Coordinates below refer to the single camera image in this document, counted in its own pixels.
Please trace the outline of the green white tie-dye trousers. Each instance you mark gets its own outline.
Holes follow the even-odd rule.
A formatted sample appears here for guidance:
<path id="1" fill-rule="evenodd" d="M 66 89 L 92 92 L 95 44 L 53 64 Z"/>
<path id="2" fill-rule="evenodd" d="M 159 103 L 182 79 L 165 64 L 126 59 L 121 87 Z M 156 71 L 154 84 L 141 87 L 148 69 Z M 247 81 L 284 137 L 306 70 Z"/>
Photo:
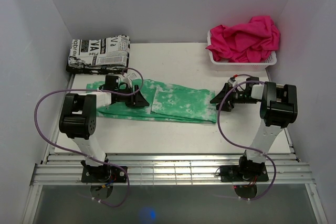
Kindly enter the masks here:
<path id="1" fill-rule="evenodd" d="M 210 101 L 215 92 L 192 89 L 177 84 L 144 80 L 141 94 L 149 106 L 129 108 L 123 102 L 97 109 L 101 118 L 136 121 L 168 121 L 183 123 L 216 123 L 216 105 Z"/>

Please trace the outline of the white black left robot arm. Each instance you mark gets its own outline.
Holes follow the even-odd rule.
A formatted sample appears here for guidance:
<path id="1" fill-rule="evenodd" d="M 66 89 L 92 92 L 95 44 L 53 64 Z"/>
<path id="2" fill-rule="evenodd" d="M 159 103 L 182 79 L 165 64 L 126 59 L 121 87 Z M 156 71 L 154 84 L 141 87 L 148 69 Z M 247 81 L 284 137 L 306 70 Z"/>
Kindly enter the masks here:
<path id="1" fill-rule="evenodd" d="M 128 108 L 144 108 L 149 103 L 132 84 L 129 77 L 120 80 L 117 76 L 106 76 L 105 83 L 97 91 L 88 94 L 69 93 L 65 96 L 59 130 L 73 140 L 80 151 L 86 154 L 81 161 L 83 183 L 125 183 L 127 167 L 107 165 L 107 154 L 94 137 L 97 109 L 115 103 L 124 103 Z"/>

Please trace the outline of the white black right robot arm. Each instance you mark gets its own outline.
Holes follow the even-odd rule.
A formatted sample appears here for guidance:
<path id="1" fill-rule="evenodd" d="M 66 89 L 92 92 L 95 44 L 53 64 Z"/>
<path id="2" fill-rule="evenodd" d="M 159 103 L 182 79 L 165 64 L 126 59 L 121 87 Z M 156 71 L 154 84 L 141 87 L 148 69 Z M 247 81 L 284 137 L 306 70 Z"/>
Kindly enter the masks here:
<path id="1" fill-rule="evenodd" d="M 261 82 L 250 75 L 246 77 L 243 88 L 239 87 L 237 76 L 231 77 L 210 101 L 217 111 L 225 112 L 230 112 L 235 104 L 260 103 L 261 123 L 256 136 L 237 165 L 224 165 L 216 172 L 222 182 L 268 181 L 266 155 L 276 137 L 296 120 L 298 114 L 296 86 Z"/>

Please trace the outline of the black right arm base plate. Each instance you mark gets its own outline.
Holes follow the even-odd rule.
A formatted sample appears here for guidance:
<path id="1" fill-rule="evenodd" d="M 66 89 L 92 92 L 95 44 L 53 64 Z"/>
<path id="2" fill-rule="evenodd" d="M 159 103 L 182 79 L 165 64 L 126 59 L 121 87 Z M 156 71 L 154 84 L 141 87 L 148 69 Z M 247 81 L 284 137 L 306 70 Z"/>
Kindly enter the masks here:
<path id="1" fill-rule="evenodd" d="M 261 173 L 242 170 L 238 165 L 223 165 L 216 172 L 221 182 L 268 182 L 269 177 L 264 168 Z"/>

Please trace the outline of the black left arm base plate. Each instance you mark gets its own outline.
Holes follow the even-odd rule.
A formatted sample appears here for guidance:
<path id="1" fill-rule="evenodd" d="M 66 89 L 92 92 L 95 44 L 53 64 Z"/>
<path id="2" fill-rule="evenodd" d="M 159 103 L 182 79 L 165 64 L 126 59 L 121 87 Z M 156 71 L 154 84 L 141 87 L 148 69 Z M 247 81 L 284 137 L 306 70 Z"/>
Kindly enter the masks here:
<path id="1" fill-rule="evenodd" d="M 91 175 L 86 168 L 83 168 L 81 180 L 82 183 L 126 183 L 127 179 L 125 172 L 121 169 L 113 166 L 107 168 L 107 173 L 103 176 Z"/>

